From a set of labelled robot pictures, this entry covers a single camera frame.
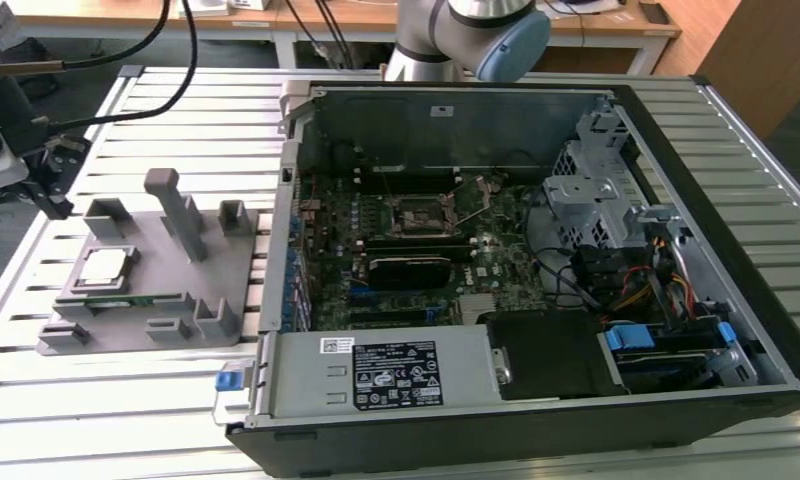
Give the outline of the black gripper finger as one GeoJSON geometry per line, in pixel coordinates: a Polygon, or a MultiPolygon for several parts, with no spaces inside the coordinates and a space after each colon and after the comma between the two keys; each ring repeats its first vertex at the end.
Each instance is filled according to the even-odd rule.
{"type": "Polygon", "coordinates": [[[51,220],[65,220],[73,203],[67,194],[85,163],[92,142],[80,136],[61,135],[43,152],[28,160],[25,188],[41,212],[51,220]]]}

